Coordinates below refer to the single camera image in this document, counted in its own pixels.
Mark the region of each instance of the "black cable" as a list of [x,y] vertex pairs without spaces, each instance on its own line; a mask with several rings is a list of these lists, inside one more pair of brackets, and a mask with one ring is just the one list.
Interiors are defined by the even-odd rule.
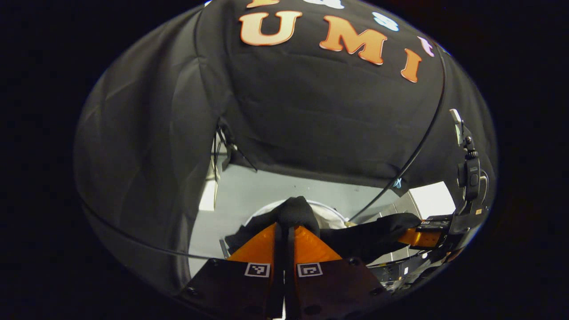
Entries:
[[227,146],[227,141],[225,140],[225,137],[223,135],[223,130],[221,130],[221,127],[217,127],[216,129],[217,134],[219,135],[219,139],[221,140],[221,142],[223,142],[223,145],[225,146],[225,150],[229,150],[228,146]]
[[126,238],[128,241],[134,242],[136,244],[142,245],[143,247],[147,247],[148,249],[152,249],[158,252],[162,252],[162,253],[166,253],[168,255],[175,255],[175,256],[184,256],[184,257],[188,257],[188,258],[197,258],[197,259],[217,259],[215,257],[204,257],[204,256],[196,256],[196,255],[191,255],[189,253],[181,253],[178,251],[173,251],[173,250],[168,250],[168,249],[162,249],[162,248],[158,248],[155,247],[151,244],[145,243],[144,241],[137,239],[134,236],[131,236],[130,234],[124,232],[123,230],[120,230],[119,228],[115,227],[114,225],[112,225],[111,223],[109,223],[108,221],[106,221],[103,217],[99,216],[97,213],[95,213],[95,211],[87,204],[87,202],[81,197],[79,196],[79,199],[81,200],[81,202],[83,203],[83,206],[85,206],[85,208],[87,209],[87,212],[92,215],[93,217],[95,217],[97,220],[99,220],[99,222],[101,222],[102,224],[106,225],[107,227],[109,227],[110,229],[112,229],[114,232],[118,233],[119,235],[121,235],[122,237]]
[[217,144],[217,150],[213,155],[213,177],[217,182],[217,160],[219,159],[219,150],[221,149],[221,141]]
[[484,191],[484,198],[482,198],[482,202],[480,204],[483,204],[486,201],[486,195],[488,195],[488,186],[490,185],[490,178],[488,178],[488,174],[486,173],[486,171],[484,171],[484,169],[480,169],[480,172],[484,174],[484,176],[486,177],[486,191]]
[[417,146],[417,148],[415,149],[415,151],[413,152],[413,154],[411,155],[411,157],[409,158],[409,160],[407,160],[407,163],[405,163],[405,165],[403,166],[403,168],[401,168],[401,170],[399,171],[399,173],[387,184],[387,186],[381,190],[380,194],[378,194],[375,198],[373,198],[372,201],[370,201],[368,203],[367,206],[365,206],[362,210],[360,210],[358,213],[356,213],[353,217],[349,218],[348,221],[352,221],[354,218],[358,217],[358,215],[360,215],[362,212],[366,211],[369,207],[371,207],[371,205],[373,203],[375,203],[377,201],[377,199],[379,199],[381,196],[384,195],[384,193],[386,193],[390,188],[393,187],[393,184],[399,179],[401,178],[401,176],[403,174],[405,174],[405,171],[407,171],[407,169],[409,169],[409,167],[411,166],[411,164],[413,163],[413,161],[415,161],[415,158],[417,157],[417,155],[419,155],[419,152],[421,151],[421,149],[423,148],[423,144],[425,142],[425,140],[427,139],[429,133],[431,132],[431,129],[433,127],[433,125],[435,124],[436,118],[439,115],[439,112],[442,108],[443,105],[443,97],[444,97],[444,89],[446,86],[445,80],[446,80],[446,74],[447,74],[447,68],[444,64],[444,60],[443,60],[443,55],[439,49],[439,46],[435,46],[437,52],[439,53],[440,56],[440,61],[443,65],[443,89],[441,90],[440,93],[440,98],[439,98],[439,104],[436,107],[436,111],[435,111],[435,115],[433,116],[432,120],[431,120],[431,124],[429,124],[427,131],[425,132],[425,134],[423,135],[423,138],[421,139],[419,145]]
[[216,145],[217,145],[217,133],[215,133],[213,135],[213,163],[212,163],[212,170],[213,170],[213,177],[215,179],[215,182],[217,182],[217,174],[216,174],[216,166],[217,166],[217,150],[216,150]]
[[251,161],[249,161],[249,159],[245,156],[245,154],[243,153],[243,151],[241,151],[241,149],[237,148],[237,151],[243,156],[243,158],[245,158],[245,160],[247,160],[247,162],[251,165],[251,167],[253,167],[253,169],[255,169],[255,172],[259,171],[257,169],[257,167],[255,167]]

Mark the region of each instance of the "fisheye lens view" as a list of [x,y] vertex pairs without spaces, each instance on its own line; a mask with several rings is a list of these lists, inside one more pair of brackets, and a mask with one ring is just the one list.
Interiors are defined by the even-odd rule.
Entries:
[[369,315],[436,282],[494,214],[490,107],[451,54],[363,1],[205,2],[86,97],[83,213],[206,317]]

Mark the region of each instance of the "wire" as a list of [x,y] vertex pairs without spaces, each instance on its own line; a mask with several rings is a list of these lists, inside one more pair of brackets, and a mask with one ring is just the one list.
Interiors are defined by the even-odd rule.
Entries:
[[432,120],[431,120],[431,123],[429,124],[429,126],[428,126],[428,128],[427,128],[427,131],[425,132],[425,134],[423,135],[423,138],[421,139],[419,145],[417,146],[417,148],[415,149],[415,151],[413,152],[413,154],[411,155],[411,157],[409,158],[409,160],[407,160],[407,163],[405,163],[405,165],[403,166],[403,168],[401,168],[401,170],[399,171],[399,173],[387,184],[387,186],[386,186],[383,190],[381,190],[380,194],[378,194],[375,198],[373,198],[373,200],[370,201],[370,202],[367,204],[367,206],[365,206],[362,210],[360,210],[358,213],[356,213],[356,214],[355,214],[353,217],[351,217],[348,221],[351,221],[351,220],[353,220],[354,218],[358,217],[358,215],[362,214],[362,212],[366,211],[369,207],[371,207],[372,204],[377,201],[377,199],[379,199],[381,196],[383,196],[384,193],[386,193],[386,192],[391,188],[391,186],[393,186],[393,185],[396,183],[396,181],[401,178],[401,176],[405,173],[405,171],[407,171],[407,169],[409,169],[409,166],[411,166],[411,164],[413,163],[413,161],[415,161],[415,159],[417,158],[417,155],[419,155],[419,152],[420,152],[421,149],[423,148],[423,144],[424,144],[425,140],[427,139],[429,133],[431,132],[431,129],[432,129],[433,125],[435,124],[435,120],[436,120],[437,116],[439,115],[439,112],[440,112],[440,110],[441,110],[441,108],[442,108],[442,105],[443,105],[443,97],[444,97],[444,89],[445,89],[445,86],[446,86],[447,67],[446,67],[446,65],[444,64],[443,55],[442,55],[442,53],[441,53],[441,51],[440,51],[439,46],[436,46],[436,50],[437,50],[438,53],[439,53],[440,61],[441,61],[442,65],[443,65],[443,88],[442,88],[441,93],[440,93],[439,103],[438,103],[438,105],[437,105],[437,107],[436,107],[435,115],[433,116],[433,118],[432,118]]
[[128,241],[134,242],[134,243],[139,244],[139,245],[146,247],[148,249],[152,249],[152,250],[155,250],[158,252],[166,253],[167,255],[184,256],[184,257],[188,257],[188,258],[197,258],[197,259],[217,259],[215,257],[197,256],[197,255],[191,255],[189,253],[182,253],[182,252],[173,251],[173,250],[169,250],[169,249],[158,248],[158,247],[155,247],[151,244],[145,243],[144,241],[142,241],[142,240],[140,240],[134,236],[131,236],[130,234],[124,232],[123,230],[120,230],[119,228],[112,225],[110,222],[106,221],[106,219],[101,217],[99,214],[95,213],[95,211],[91,208],[91,206],[88,205],[87,202],[81,196],[79,196],[79,199],[81,200],[81,202],[83,203],[83,206],[85,206],[85,208],[87,209],[87,212],[90,215],[95,217],[97,220],[99,220],[99,222],[106,225],[108,228],[112,229],[114,232],[118,233],[120,236],[124,237]]
[[486,201],[486,195],[488,194],[488,186],[490,185],[490,178],[488,178],[488,174],[486,173],[486,171],[484,171],[484,169],[480,169],[480,172],[484,174],[484,177],[486,177],[486,191],[484,191],[484,197],[482,198],[482,202],[480,204],[483,204],[484,201]]
[[[221,141],[223,142],[223,144],[225,145],[225,148],[227,150],[229,150],[228,146],[227,146],[227,142],[226,140],[223,138],[223,136],[221,135],[222,131],[220,127],[217,127],[217,131],[219,132],[219,139],[221,139]],[[241,149],[239,149],[234,143],[231,144],[232,149],[233,150],[237,150],[237,152],[239,152],[243,158],[245,158],[245,160],[247,160],[247,162],[251,165],[251,167],[253,167],[253,169],[255,169],[255,172],[258,172],[259,170],[257,169],[257,167],[255,167],[251,161],[245,156],[245,154],[243,153],[243,151],[241,151]]]
[[216,172],[216,166],[217,166],[217,150],[216,150],[216,145],[217,145],[217,132],[213,135],[213,163],[212,163],[212,170],[213,170],[213,177],[215,178],[215,182],[217,182],[217,172]]
[[219,150],[221,149],[221,141],[217,144],[217,150],[213,155],[213,177],[217,182],[217,160],[219,159]]

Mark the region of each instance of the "black background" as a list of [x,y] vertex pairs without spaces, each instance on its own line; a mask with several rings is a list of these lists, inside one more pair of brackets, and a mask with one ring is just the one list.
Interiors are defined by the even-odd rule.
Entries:
[[[436,39],[472,76],[496,120],[500,193],[472,245],[447,271],[381,318],[558,318],[564,266],[546,253],[560,232],[546,196],[565,185],[552,140],[563,128],[560,2],[382,1]],[[191,1],[4,2],[8,95],[6,319],[192,319],[110,255],[80,211],[72,143],[105,68]]]

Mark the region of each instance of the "orange letter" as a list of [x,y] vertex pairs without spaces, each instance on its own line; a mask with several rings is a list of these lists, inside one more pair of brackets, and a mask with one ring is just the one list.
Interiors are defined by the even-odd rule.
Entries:
[[416,83],[418,80],[417,69],[419,69],[419,62],[423,61],[423,59],[409,49],[405,49],[405,52],[407,52],[407,63],[405,64],[405,69],[401,70],[401,75],[412,83]]
[[325,41],[320,42],[320,48],[342,51],[343,47],[340,44],[340,38],[342,38],[346,46],[346,51],[349,54],[353,54],[361,46],[365,46],[364,49],[358,53],[360,58],[377,65],[384,63],[384,60],[381,58],[381,51],[383,50],[384,41],[387,40],[387,37],[382,33],[367,29],[357,34],[349,21],[334,17],[333,15],[325,15],[324,20],[329,23],[328,37],[326,37]]
[[279,3],[279,0],[253,0],[253,2],[247,5],[247,8],[274,5],[276,3]]
[[302,16],[302,13],[298,11],[279,11],[275,15],[281,18],[281,26],[279,32],[274,35],[261,33],[262,20],[269,16],[268,13],[251,13],[240,17],[239,21],[243,23],[241,26],[241,40],[252,46],[274,46],[289,40],[294,32],[295,21]]

